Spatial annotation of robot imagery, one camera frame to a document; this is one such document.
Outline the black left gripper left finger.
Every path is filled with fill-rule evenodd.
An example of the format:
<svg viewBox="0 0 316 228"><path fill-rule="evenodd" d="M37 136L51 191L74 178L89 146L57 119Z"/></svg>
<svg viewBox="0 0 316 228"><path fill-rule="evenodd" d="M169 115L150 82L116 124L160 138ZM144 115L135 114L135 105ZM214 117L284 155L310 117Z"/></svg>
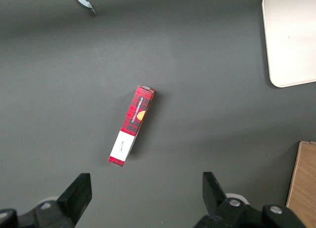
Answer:
<svg viewBox="0 0 316 228"><path fill-rule="evenodd" d="M73 228L92 199L91 176L81 173L56 199L45 199L29 212L1 209L2 228Z"/></svg>

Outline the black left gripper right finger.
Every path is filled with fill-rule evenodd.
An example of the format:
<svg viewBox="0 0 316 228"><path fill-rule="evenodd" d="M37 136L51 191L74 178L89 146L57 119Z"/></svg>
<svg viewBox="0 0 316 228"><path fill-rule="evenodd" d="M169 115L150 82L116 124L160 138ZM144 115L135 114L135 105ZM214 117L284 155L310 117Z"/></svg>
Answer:
<svg viewBox="0 0 316 228"><path fill-rule="evenodd" d="M303 228L295 213L281 205L264 205L262 210L237 197L228 197L212 172L202 177L202 197L208 214L196 228Z"/></svg>

